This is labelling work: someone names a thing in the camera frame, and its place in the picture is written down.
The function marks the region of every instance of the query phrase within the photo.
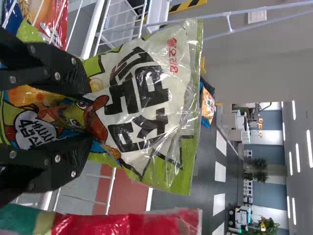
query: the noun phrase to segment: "red package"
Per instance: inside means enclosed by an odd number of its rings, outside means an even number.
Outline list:
[[[23,18],[27,19],[30,23],[33,23],[42,1],[28,0],[27,2],[29,16],[24,13],[22,5],[20,5],[20,8],[22,10]],[[63,4],[65,5],[51,43],[56,47],[64,50],[67,41],[68,0],[44,0],[43,6],[34,26],[39,29],[43,39],[49,42]]]
[[[200,235],[201,210],[126,215],[57,214],[52,235]]]

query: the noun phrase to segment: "floor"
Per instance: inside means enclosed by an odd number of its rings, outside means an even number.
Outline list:
[[[151,210],[201,208],[202,234],[224,235],[227,231],[227,208],[243,203],[242,175],[243,161],[216,123],[212,123],[210,129],[202,126],[191,195],[181,196],[155,189]]]

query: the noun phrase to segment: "hanging snack bag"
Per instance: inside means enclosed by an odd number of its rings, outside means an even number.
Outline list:
[[[17,33],[22,21],[26,21],[39,30],[43,40],[51,43],[56,47],[65,49],[67,40],[67,6],[68,0],[44,0],[41,10],[39,11],[41,0],[18,0],[14,6],[14,10],[5,23],[5,16],[8,14],[14,0],[3,0],[2,6],[2,24],[4,28],[13,34]],[[52,36],[53,29],[57,23],[59,13],[61,17],[56,26],[54,35]]]
[[[22,39],[33,32],[19,31]],[[202,21],[186,20],[84,61],[93,91],[84,100],[30,86],[6,91],[1,138],[32,149],[89,132],[89,160],[189,195],[200,133],[201,50]]]

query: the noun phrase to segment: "chip bag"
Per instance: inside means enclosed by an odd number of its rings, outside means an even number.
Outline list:
[[[2,235],[201,235],[202,210],[77,215],[8,204],[0,209]]]
[[[188,195],[200,132],[201,49],[202,21],[186,20],[84,61],[93,92],[82,100],[30,86],[5,91],[1,138],[32,149],[89,132],[89,160]]]
[[[4,22],[5,16],[7,16],[12,3],[13,0],[3,0],[2,23]],[[9,18],[9,21],[4,28],[15,35],[23,21],[33,24],[37,18],[34,26],[39,30],[42,39],[49,42],[59,13],[62,10],[51,43],[58,48],[65,49],[67,40],[68,0],[44,0],[41,10],[36,17],[41,3],[41,0],[18,0],[17,4],[13,8],[14,10]]]

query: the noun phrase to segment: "red floor stripe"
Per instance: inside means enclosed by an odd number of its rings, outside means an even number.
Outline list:
[[[101,175],[111,176],[112,168],[106,164],[101,166]],[[96,194],[97,202],[107,202],[110,179],[99,179]],[[121,169],[116,170],[115,182],[111,197],[109,214],[141,213],[146,210],[148,187],[138,184]],[[105,206],[94,204],[92,214],[104,214]]]

